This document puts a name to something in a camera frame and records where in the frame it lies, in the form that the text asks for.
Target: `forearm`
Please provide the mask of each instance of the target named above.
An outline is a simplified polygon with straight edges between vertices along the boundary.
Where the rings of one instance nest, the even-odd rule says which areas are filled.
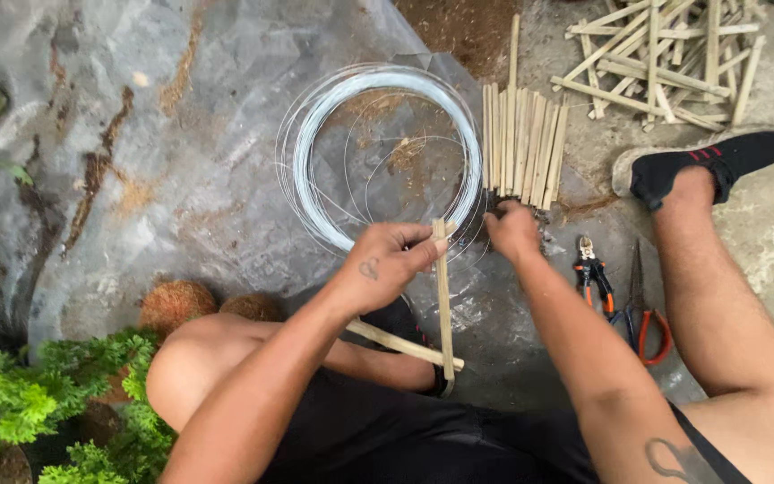
[[[351,317],[329,289],[302,307],[199,406],[163,481],[258,480],[309,380]]]
[[[627,391],[659,394],[632,349],[541,254],[526,255],[515,267],[533,322],[576,408]]]

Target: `orange-handled pliers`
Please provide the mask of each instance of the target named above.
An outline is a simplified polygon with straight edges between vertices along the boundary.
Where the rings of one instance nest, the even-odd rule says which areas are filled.
[[[587,236],[581,237],[579,244],[580,260],[574,269],[578,272],[580,280],[579,291],[584,295],[585,301],[593,305],[593,297],[590,295],[590,280],[596,281],[599,288],[599,297],[602,299],[602,310],[610,319],[614,316],[614,296],[611,285],[605,275],[605,263],[596,258],[593,253],[593,242]]]

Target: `scissors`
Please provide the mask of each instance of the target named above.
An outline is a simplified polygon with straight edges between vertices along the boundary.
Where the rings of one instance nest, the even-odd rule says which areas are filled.
[[[635,341],[635,329],[632,320],[632,313],[636,310],[643,313],[637,344]],[[667,324],[667,319],[665,319],[665,316],[662,316],[657,309],[649,309],[644,304],[644,274],[643,267],[641,266],[640,242],[636,242],[635,244],[635,255],[632,259],[632,281],[631,289],[629,291],[629,301],[626,303],[626,307],[621,311],[618,311],[617,314],[614,314],[611,318],[611,324],[617,324],[620,318],[625,320],[626,332],[629,337],[629,346],[637,353],[638,358],[641,359],[641,363],[644,363],[646,366],[652,366],[661,363],[661,361],[667,357],[673,343],[671,326]],[[651,320],[655,320],[661,330],[661,343],[659,351],[655,356],[647,358],[645,345],[647,341],[647,329]]]

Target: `man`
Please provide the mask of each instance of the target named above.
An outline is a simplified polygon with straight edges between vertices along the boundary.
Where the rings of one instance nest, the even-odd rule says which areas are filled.
[[[500,220],[485,215],[489,235],[518,272],[575,412],[439,401],[413,393],[438,386],[430,364],[338,341],[358,314],[413,326],[398,327],[397,296],[446,250],[428,226],[376,224],[285,324],[216,314],[166,340],[148,379],[151,403],[181,433],[163,482],[774,483],[774,324],[711,218],[740,176],[772,163],[774,129],[758,129],[629,151],[614,166],[615,191],[653,211],[666,313],[708,400],[670,406],[548,266],[532,212],[504,202]],[[389,304],[398,309],[373,313]]]

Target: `leg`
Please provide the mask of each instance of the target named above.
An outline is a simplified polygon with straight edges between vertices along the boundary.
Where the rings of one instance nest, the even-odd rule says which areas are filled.
[[[686,366],[711,397],[683,408],[754,482],[774,482],[774,324],[711,217],[713,178],[683,169],[654,214],[667,316]]]
[[[258,350],[280,324],[212,314],[183,325],[166,339],[151,364],[147,380],[151,406],[180,432],[214,385]],[[400,391],[423,391],[434,385],[434,369],[428,362],[344,341],[334,344],[324,366]]]

